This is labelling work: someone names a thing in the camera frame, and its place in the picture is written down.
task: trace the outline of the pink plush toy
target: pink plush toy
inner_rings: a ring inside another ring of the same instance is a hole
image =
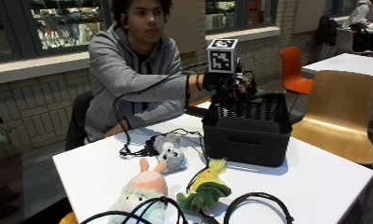
[[[150,163],[146,158],[140,159],[140,174],[138,174],[122,190],[122,196],[118,201],[116,209],[124,212],[132,212],[132,210],[148,199],[159,198],[162,196],[168,196],[167,182],[160,174],[167,168],[167,161],[162,161],[154,171],[148,171]],[[147,205],[142,207],[136,213],[138,216],[147,208]],[[146,213],[143,218],[146,218],[152,223],[164,223],[164,211],[167,205],[162,202],[155,203]],[[112,216],[110,223],[122,223],[126,217]],[[131,218],[127,223],[138,223],[138,221]]]

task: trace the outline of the black basket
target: black basket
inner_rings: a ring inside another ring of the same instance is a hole
[[[283,165],[292,131],[284,94],[232,106],[211,105],[203,131],[211,158],[269,167]]]

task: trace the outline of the stuffed toy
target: stuffed toy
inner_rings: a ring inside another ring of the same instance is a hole
[[[122,196],[119,198],[115,209],[124,212],[132,212],[134,209],[148,199],[168,196],[167,182],[160,174],[167,167],[167,161],[162,161],[154,171],[148,171],[150,163],[146,158],[140,159],[140,174],[138,174],[123,187]],[[136,215],[140,216],[148,204],[143,206]],[[150,222],[164,223],[167,204],[156,202],[142,215]],[[110,223],[122,223],[124,216],[111,216]],[[131,218],[127,224],[138,223],[139,221]]]
[[[164,173],[178,171],[187,167],[187,160],[183,151],[179,148],[180,136],[175,133],[168,133],[166,136],[158,136],[154,147],[159,152],[159,161],[167,161]]]
[[[221,197],[232,194],[232,189],[219,179],[225,172],[225,160],[209,162],[209,168],[196,177],[191,193],[178,194],[178,204],[184,211],[200,212],[211,208]]]

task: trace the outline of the plush duck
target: plush duck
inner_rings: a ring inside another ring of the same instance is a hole
[[[225,172],[225,160],[209,162],[209,168],[196,177],[191,193],[178,194],[180,208],[188,212],[200,212],[212,207],[221,197],[232,194],[232,189],[219,179],[219,175]]]

